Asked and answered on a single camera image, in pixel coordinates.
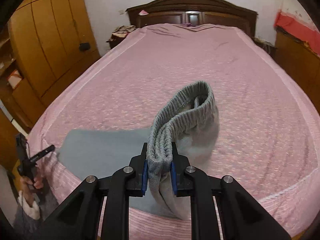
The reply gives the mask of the person's left hand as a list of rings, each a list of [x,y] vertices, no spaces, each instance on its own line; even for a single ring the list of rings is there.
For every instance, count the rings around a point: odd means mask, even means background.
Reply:
[[[22,189],[22,196],[25,199],[26,203],[32,207],[34,202],[33,189],[42,189],[43,188],[43,178],[40,174],[37,174],[32,181],[28,177],[21,177],[20,184]]]

